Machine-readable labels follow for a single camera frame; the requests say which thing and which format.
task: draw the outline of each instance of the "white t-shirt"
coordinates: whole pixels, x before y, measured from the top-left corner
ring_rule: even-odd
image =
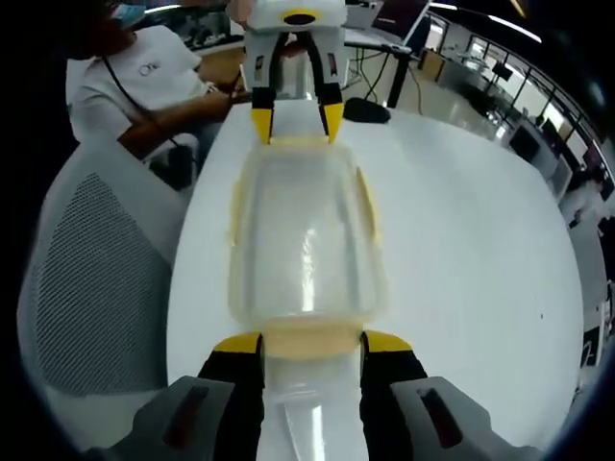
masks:
[[[194,70],[201,58],[164,26],[137,31],[135,44],[109,57],[109,63],[128,94],[149,110],[166,109],[203,96],[210,88]],[[70,111],[77,140],[100,132],[117,139],[141,119],[141,114],[117,87],[102,60],[92,62]]]

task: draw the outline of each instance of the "computer screen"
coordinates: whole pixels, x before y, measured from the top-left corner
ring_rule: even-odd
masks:
[[[493,66],[493,73],[508,82],[508,79],[510,79],[510,76],[512,75],[512,70],[506,67],[502,62],[498,61]]]
[[[383,31],[406,44],[430,4],[429,0],[384,0],[372,28]]]
[[[508,143],[510,148],[523,160],[532,161],[538,153],[540,145],[531,133],[523,127],[519,127]]]

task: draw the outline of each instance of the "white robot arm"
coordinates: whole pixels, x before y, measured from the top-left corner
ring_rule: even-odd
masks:
[[[344,0],[255,0],[245,34],[245,78],[253,89],[252,117],[263,144],[269,144],[276,99],[275,74],[289,34],[307,51],[316,98],[329,142],[342,119]]]

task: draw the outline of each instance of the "desk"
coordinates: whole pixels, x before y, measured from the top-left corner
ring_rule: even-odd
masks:
[[[564,421],[583,331],[575,254],[538,172],[475,134],[396,110],[342,123],[380,216],[389,308],[367,325],[409,341],[491,414],[513,445],[545,447]],[[279,101],[274,135],[320,134],[313,101]],[[227,303],[231,197],[257,136],[233,108],[185,217],[169,301],[169,382],[196,376],[241,331]]]
[[[459,94],[463,94],[468,85],[483,91],[488,84],[478,70],[471,69],[461,61],[451,58],[444,58],[437,82],[440,86]]]
[[[514,132],[511,134],[510,139],[512,139],[519,130],[525,130],[527,134],[536,141],[536,144],[538,144],[536,154],[528,160],[528,162],[536,168],[545,181],[547,181],[554,175],[558,163],[558,157],[549,144],[549,140],[543,135],[542,131],[527,118],[521,119],[519,125],[517,125]],[[522,157],[524,153],[518,152],[516,154]]]

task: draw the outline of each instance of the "gray chair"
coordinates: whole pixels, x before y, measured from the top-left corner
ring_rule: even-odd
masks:
[[[110,447],[166,387],[166,315],[185,200],[117,142],[52,184],[17,309],[33,387],[79,450]]]

